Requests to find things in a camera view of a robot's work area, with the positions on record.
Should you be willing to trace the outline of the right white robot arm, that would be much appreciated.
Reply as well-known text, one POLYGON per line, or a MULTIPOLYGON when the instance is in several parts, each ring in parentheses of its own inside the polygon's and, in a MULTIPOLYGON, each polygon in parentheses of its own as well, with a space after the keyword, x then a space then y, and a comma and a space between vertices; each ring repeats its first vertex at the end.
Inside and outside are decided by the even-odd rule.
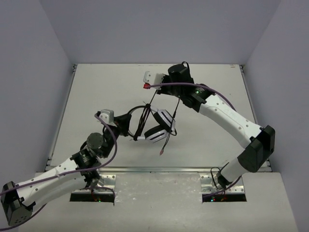
POLYGON ((274 152, 275 130, 270 125, 262 127, 249 121, 222 101, 215 90, 196 85, 187 62, 169 67, 158 85, 159 94, 178 97, 185 106, 217 123, 243 147, 243 152, 217 173, 222 188, 245 173, 257 172, 274 152))

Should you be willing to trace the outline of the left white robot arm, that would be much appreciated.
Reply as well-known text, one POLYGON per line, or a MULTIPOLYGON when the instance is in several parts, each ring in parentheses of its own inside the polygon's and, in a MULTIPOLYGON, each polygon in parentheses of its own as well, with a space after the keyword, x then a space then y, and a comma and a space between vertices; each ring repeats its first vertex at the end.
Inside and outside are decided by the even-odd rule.
POLYGON ((0 202, 8 229, 22 225, 48 202, 66 193, 97 185, 98 169, 104 166, 101 159, 117 152, 117 139, 128 135, 131 115, 117 116, 111 122, 104 121, 99 114, 95 118, 103 124, 103 131, 91 133, 77 153, 37 177, 3 185, 0 202))

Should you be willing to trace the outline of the white black headphones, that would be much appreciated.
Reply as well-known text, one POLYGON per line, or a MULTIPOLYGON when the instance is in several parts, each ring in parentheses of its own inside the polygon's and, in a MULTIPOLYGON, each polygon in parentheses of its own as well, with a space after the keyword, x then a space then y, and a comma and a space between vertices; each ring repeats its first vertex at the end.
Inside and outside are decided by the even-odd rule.
POLYGON ((128 111, 129 114, 133 114, 138 109, 149 109, 149 116, 152 116, 156 124, 152 124, 152 127, 147 130, 142 129, 135 135, 135 132, 129 131, 129 136, 135 141, 149 141, 156 143, 167 139, 168 136, 176 136, 176 119, 166 109, 157 109, 150 104, 135 106, 128 111))

